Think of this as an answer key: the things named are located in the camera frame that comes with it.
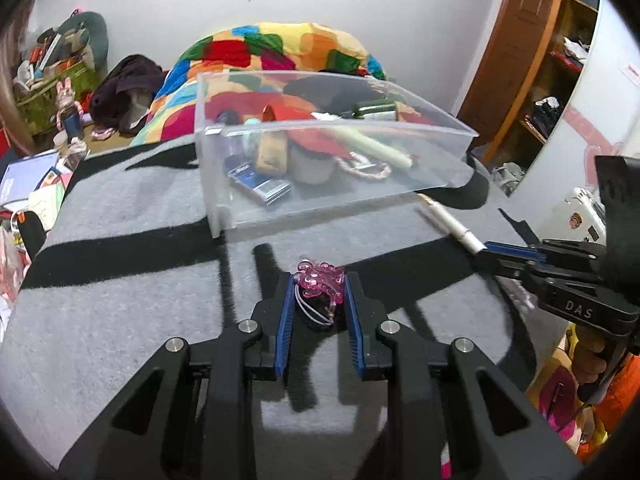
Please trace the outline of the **right hand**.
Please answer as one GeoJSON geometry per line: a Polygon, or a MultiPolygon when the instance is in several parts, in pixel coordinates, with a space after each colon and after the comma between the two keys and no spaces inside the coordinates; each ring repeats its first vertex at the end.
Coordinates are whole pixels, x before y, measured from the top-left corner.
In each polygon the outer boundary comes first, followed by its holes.
{"type": "Polygon", "coordinates": [[[572,359],[572,372],[579,385],[593,384],[605,372],[608,362],[600,358],[605,349],[605,338],[589,327],[575,327],[577,344],[572,359]]]}

